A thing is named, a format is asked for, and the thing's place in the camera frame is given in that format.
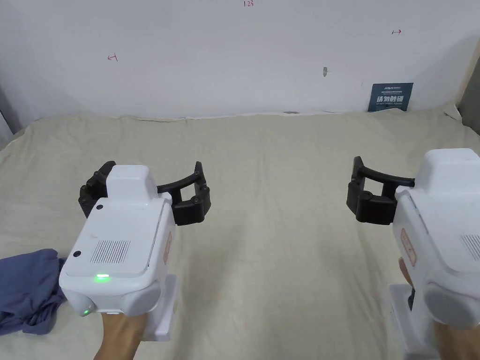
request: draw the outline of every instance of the hand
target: hand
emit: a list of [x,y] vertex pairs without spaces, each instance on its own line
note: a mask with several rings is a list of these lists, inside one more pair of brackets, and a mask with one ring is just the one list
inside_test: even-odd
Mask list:
[[[398,260],[405,280],[413,287],[407,266],[402,258]],[[435,323],[433,330],[438,352],[443,360],[479,360],[480,327],[458,329],[441,323]]]
[[132,360],[142,341],[148,315],[102,314],[103,341],[94,360]]

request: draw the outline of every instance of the beige bedsheet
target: beige bedsheet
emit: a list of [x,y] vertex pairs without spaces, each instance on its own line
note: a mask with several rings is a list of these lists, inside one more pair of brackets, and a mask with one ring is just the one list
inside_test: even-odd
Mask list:
[[[171,272],[181,301],[173,340],[136,359],[395,359],[383,296],[403,281],[390,227],[345,205],[353,157],[414,176],[424,153],[479,137],[453,105],[430,111],[203,120],[42,119],[0,152],[0,257],[66,256],[84,223],[80,186],[105,161],[145,164],[158,184],[204,166],[212,208],[182,227]],[[376,189],[367,184],[366,188]],[[64,304],[46,336],[0,337],[0,358],[92,359],[96,314]]]

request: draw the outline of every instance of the blue fabric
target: blue fabric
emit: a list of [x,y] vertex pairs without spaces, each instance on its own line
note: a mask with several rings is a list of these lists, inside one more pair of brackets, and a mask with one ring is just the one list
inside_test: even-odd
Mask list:
[[64,259],[43,249],[0,259],[0,335],[22,330],[43,335],[65,296],[59,286]]

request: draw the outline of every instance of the red marking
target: red marking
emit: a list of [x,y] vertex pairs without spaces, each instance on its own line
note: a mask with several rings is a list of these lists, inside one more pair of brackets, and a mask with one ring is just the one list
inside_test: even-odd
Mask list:
[[113,53],[113,56],[109,56],[109,57],[108,57],[108,60],[112,60],[112,59],[115,59],[117,62],[119,61],[119,60],[117,59],[117,54],[115,54],[115,53]]
[[410,242],[410,239],[408,238],[405,229],[402,229],[402,232],[400,233],[400,240],[402,240],[403,247],[407,252],[410,263],[412,264],[412,266],[415,266],[415,264],[417,263],[417,253],[415,252],[415,249],[413,249],[412,243]]

